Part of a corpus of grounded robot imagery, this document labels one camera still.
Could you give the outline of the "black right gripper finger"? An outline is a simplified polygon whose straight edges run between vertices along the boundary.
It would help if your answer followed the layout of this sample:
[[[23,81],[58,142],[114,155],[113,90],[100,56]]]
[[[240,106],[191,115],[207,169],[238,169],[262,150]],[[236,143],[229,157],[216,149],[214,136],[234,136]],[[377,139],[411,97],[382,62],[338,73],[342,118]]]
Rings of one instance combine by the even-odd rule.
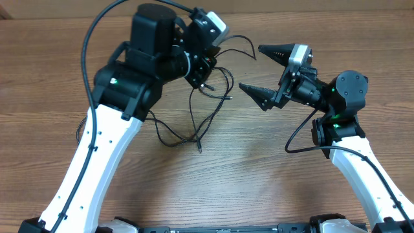
[[[295,44],[284,45],[260,45],[258,51],[268,56],[278,64],[287,67],[289,65],[289,57],[292,54]]]
[[[256,87],[245,83],[239,83],[239,88],[244,91],[263,111],[272,109],[275,105],[275,90],[264,87]]]

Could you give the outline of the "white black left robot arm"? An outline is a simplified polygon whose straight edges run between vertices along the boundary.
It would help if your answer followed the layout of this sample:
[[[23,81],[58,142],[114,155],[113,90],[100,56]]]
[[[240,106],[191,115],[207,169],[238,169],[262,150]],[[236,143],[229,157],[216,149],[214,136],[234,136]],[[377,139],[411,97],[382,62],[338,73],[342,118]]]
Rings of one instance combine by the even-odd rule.
[[[215,13],[160,1],[137,8],[129,40],[122,42],[85,89],[90,107],[84,132],[53,200],[21,232],[138,232],[122,217],[100,223],[107,189],[129,143],[139,132],[163,86],[185,78],[200,87],[215,67],[219,45],[229,28]]]

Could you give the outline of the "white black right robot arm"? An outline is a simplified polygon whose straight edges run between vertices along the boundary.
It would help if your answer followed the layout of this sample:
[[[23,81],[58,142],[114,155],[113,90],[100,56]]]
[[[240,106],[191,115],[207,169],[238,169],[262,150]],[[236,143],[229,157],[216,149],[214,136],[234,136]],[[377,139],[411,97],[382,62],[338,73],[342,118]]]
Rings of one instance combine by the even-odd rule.
[[[368,78],[344,71],[331,82],[318,79],[312,50],[304,44],[260,45],[259,52],[284,66],[279,89],[240,84],[263,110],[283,108],[288,101],[324,115],[312,122],[311,150],[321,150],[353,189],[372,232],[412,232],[413,203],[398,189],[376,159],[357,113],[365,107]]]

